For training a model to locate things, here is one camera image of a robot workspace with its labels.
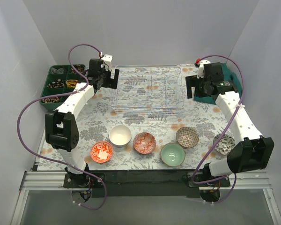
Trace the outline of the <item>white wire dish rack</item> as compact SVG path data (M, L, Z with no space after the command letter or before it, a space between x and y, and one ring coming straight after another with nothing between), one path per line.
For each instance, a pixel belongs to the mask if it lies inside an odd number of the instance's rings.
M118 85L110 104L116 113L169 120L179 117L184 108L179 66L117 65L114 76Z

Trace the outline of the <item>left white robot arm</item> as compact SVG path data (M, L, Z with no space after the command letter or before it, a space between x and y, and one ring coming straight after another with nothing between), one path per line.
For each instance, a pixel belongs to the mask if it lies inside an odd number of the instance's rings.
M45 115L45 139L62 156L67 164L65 171L71 181L79 187L86 187L90 183L90 175L85 173L87 164L77 149L79 131L76 118L82 108L87 104L96 92L101 88L116 89L118 84L118 72L111 78L112 56L104 55L101 59L91 59L89 68L84 73L89 81L88 86L82 89L86 83L76 84L75 91L56 110L48 111Z

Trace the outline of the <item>red patterned bowl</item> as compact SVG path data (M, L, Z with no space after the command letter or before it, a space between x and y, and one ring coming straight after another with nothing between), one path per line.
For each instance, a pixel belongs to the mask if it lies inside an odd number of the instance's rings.
M138 133L133 140L133 147L140 154L150 154L156 148L156 139L151 133Z

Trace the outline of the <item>blue white patterned bowl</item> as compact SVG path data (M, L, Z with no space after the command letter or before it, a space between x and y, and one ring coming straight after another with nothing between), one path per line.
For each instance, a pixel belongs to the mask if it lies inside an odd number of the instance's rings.
M222 139L215 146L215 150L222 154L228 155L232 149L235 147L235 140L232 136L225 134Z

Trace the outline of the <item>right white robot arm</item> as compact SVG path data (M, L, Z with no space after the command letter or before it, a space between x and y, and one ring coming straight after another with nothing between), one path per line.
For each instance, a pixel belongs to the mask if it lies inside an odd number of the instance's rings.
M223 112L231 130L235 147L225 159L208 163L202 169L202 181L192 183L215 185L231 174L266 168L274 142L254 126L242 104L242 97L232 80L225 80L221 63L199 60L198 74L185 78L187 97L211 97Z

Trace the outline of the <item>orange floral bowl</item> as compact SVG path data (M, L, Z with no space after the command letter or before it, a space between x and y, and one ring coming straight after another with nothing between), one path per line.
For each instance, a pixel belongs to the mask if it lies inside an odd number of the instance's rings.
M97 163L105 163L113 156L113 146L107 141L97 142L91 147L90 156Z

